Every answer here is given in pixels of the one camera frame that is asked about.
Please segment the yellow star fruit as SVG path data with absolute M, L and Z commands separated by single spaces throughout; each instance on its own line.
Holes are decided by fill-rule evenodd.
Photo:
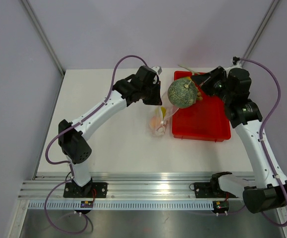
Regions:
M 166 115 L 166 112 L 167 112 L 167 109 L 164 108 L 164 107 L 160 107 L 160 110 L 161 110 L 162 119 L 164 119 L 164 118 L 165 118 L 165 115 Z

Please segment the green netted melon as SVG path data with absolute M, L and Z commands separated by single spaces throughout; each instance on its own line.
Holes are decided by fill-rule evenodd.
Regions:
M 185 76 L 171 83 L 167 95 L 172 105 L 180 109 L 185 109 L 196 103 L 199 91 L 190 76 Z

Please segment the orange peach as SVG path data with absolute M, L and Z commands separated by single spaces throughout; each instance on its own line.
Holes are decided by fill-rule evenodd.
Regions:
M 162 120 L 161 120 L 159 117 L 153 116 L 153 117 L 150 119 L 149 127 L 150 127 L 151 129 L 157 129 L 157 128 L 160 127 L 161 122 L 162 122 Z

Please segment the clear zip top bag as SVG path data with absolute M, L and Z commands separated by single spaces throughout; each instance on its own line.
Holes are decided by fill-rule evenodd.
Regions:
M 173 117 L 173 115 L 178 111 L 178 107 L 174 106 L 170 100 L 169 100 L 169 97 L 168 97 L 168 92 L 166 91 L 162 97 L 161 97 L 161 100 L 162 100 L 162 105 L 160 106 L 156 106 L 149 114 L 148 116 L 148 128 L 151 132 L 151 134 L 153 136 L 163 136 L 171 122 L 171 119 Z M 161 116 L 161 110 L 160 110 L 160 107 L 164 107 L 167 109 L 167 112 L 166 112 L 166 115 L 165 115 L 165 118 L 162 119 L 162 116 Z M 161 125 L 159 128 L 157 129 L 151 129 L 149 127 L 149 122 L 150 122 L 150 119 L 153 117 L 153 116 L 157 116 L 159 117 L 162 122 L 161 122 Z

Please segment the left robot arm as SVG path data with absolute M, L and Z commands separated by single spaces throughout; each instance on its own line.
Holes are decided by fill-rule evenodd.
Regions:
M 159 66 L 141 66 L 135 74 L 117 81 L 110 95 L 79 118 L 58 125 L 58 144 L 70 162 L 71 181 L 65 185 L 65 198 L 106 197 L 107 186 L 94 183 L 86 166 L 92 149 L 87 143 L 94 132 L 113 115 L 141 100 L 145 105 L 162 104 Z

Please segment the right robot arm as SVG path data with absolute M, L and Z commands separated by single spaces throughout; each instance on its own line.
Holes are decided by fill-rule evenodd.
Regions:
M 287 206 L 287 176 L 280 168 L 265 134 L 267 118 L 249 99 L 250 74 L 239 66 L 241 58 L 234 57 L 233 67 L 217 67 L 191 80 L 207 96 L 217 96 L 224 104 L 225 115 L 245 147 L 255 183 L 223 172 L 213 175 L 210 192 L 222 196 L 225 192 L 243 200 L 253 214 Z

